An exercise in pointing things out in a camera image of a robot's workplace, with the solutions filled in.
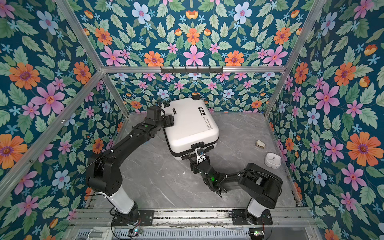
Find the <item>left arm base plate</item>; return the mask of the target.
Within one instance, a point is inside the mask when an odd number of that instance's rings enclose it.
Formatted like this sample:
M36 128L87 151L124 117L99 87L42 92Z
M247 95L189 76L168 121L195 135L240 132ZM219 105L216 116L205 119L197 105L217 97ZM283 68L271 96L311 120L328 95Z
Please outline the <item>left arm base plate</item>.
M112 219L112 227L151 226L154 220L153 210L133 210L128 214L117 212Z

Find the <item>small beige stapler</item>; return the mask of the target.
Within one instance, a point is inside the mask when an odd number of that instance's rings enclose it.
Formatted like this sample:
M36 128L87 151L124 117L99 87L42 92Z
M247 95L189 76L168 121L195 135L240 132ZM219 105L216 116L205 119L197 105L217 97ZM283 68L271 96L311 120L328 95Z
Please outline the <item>small beige stapler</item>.
M264 149L266 147L266 144L264 142L262 142L261 140L257 140L255 142L255 146L258 148Z

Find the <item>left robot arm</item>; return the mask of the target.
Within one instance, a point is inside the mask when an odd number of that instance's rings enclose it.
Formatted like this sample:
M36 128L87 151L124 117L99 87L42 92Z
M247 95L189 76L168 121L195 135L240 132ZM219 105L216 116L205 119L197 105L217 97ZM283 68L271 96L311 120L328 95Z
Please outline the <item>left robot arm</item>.
M161 129L172 127L174 121L175 117L167 115L161 107L149 107L145 119L133 126L130 133L117 145L91 157L90 166L86 169L86 183L113 205L115 218L119 223L135 225L140 217L138 204L122 187L121 165L129 155L154 138Z

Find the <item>aluminium mounting rail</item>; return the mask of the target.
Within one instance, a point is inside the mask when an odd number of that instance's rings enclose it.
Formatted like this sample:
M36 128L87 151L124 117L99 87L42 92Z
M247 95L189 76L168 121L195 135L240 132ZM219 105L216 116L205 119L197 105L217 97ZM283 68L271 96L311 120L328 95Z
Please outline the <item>aluminium mounting rail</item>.
M176 209L141 209L155 211L151 226L142 228L170 227L170 228L198 228L198 227L224 227L224 228L258 228L268 226L236 226L229 218L231 208L176 208ZM272 227L314 227L315 219L308 208L275 208L270 210Z

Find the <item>white hard-shell suitcase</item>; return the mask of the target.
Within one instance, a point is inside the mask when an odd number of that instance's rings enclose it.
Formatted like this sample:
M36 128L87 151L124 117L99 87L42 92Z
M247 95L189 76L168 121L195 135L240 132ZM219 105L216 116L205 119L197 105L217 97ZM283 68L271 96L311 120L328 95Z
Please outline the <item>white hard-shell suitcase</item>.
M210 151L219 141L219 127L199 95L162 104L166 115L174 117L174 125L164 128L172 156L186 160L195 149Z

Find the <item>white round alarm clock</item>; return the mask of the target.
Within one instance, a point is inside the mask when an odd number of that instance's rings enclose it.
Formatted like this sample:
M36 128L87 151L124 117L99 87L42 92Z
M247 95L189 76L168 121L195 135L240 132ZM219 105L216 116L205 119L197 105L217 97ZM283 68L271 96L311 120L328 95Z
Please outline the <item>white round alarm clock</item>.
M267 153L264 163L269 168L278 169L282 165L282 158L277 154Z

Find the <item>black hook rack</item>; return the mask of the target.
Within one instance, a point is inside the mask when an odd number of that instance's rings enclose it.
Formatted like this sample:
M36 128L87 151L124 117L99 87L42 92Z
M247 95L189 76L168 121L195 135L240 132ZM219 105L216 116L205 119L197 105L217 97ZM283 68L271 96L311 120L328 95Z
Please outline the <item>black hook rack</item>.
M220 74L224 72L223 67L160 67L161 73L169 74L189 74L189 73L200 73L200 74Z

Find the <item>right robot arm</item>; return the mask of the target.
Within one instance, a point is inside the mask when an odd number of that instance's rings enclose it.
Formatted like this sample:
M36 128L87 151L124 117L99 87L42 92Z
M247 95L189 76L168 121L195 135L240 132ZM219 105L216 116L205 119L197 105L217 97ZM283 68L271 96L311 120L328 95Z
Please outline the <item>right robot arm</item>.
M232 174L217 172L202 148L195 149L194 154L188 153L187 157L191 171L200 174L209 190L219 197L234 190L243 190L251 197L246 209L233 210L229 214L234 223L273 224L270 210L276 207L282 193L283 181L280 177L254 163Z

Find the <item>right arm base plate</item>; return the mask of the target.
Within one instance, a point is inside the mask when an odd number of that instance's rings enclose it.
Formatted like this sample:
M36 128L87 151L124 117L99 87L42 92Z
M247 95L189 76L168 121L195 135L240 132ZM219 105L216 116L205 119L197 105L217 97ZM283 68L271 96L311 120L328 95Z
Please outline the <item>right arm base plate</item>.
M233 225L236 226L272 226L273 220L270 210L266 209L262 212L260 217L255 217L249 213L246 209L233 209L229 214L229 218L232 219Z

